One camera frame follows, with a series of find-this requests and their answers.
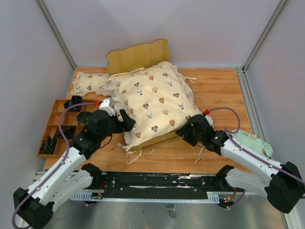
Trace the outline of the cream animal print mattress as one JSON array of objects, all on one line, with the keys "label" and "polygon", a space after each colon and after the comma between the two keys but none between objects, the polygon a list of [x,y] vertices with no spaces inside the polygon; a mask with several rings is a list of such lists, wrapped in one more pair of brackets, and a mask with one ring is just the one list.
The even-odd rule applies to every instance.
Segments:
[{"label": "cream animal print mattress", "polygon": [[133,129],[124,134],[126,145],[118,145],[128,156],[136,146],[176,131],[200,114],[193,91],[171,62],[114,74],[108,82],[115,111],[124,109],[135,120]]}]

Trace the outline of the wooden pet bed frame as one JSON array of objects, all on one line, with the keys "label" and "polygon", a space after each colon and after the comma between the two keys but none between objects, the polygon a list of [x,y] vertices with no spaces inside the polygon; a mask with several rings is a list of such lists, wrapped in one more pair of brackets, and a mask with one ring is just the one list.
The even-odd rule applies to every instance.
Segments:
[{"label": "wooden pet bed frame", "polygon": [[149,68],[160,62],[170,60],[166,39],[157,39],[151,43],[141,43],[125,49],[117,49],[106,55],[107,70],[110,77],[134,72],[142,67]]}]

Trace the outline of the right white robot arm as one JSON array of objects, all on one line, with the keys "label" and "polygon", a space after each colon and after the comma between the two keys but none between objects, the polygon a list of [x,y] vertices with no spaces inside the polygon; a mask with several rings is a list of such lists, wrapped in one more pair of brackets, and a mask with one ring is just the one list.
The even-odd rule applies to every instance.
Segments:
[{"label": "right white robot arm", "polygon": [[227,130],[214,130],[205,114],[191,117],[176,134],[192,146],[201,143],[208,151],[229,158],[250,170],[245,173],[233,166],[224,166],[216,178],[216,186],[250,191],[266,198],[282,213],[290,213],[305,193],[305,182],[297,166],[282,164],[262,156],[239,143]]}]

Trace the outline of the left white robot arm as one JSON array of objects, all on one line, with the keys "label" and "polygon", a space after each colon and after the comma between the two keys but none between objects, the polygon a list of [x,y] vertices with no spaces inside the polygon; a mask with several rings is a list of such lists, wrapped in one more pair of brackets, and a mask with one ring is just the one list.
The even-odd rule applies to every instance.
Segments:
[{"label": "left white robot arm", "polygon": [[133,129],[135,120],[123,109],[120,114],[122,120],[111,108],[94,111],[88,124],[68,143],[57,162],[28,188],[20,187],[13,193],[15,210],[11,221],[14,228],[19,228],[15,222],[19,216],[28,229],[41,229],[73,194],[86,187],[96,189],[102,184],[101,175],[94,172],[99,169],[91,164],[86,165],[89,170],[82,169],[71,179],[68,176],[99,150],[107,137]]}]

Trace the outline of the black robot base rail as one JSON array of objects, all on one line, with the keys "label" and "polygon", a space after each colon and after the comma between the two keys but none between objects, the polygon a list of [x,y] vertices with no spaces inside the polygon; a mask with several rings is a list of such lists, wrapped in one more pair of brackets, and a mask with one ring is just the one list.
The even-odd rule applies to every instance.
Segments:
[{"label": "black robot base rail", "polygon": [[233,193],[234,188],[220,181],[215,175],[173,174],[173,173],[140,173],[140,172],[102,172],[97,175],[92,189],[100,191],[136,188],[197,188],[206,192]]}]

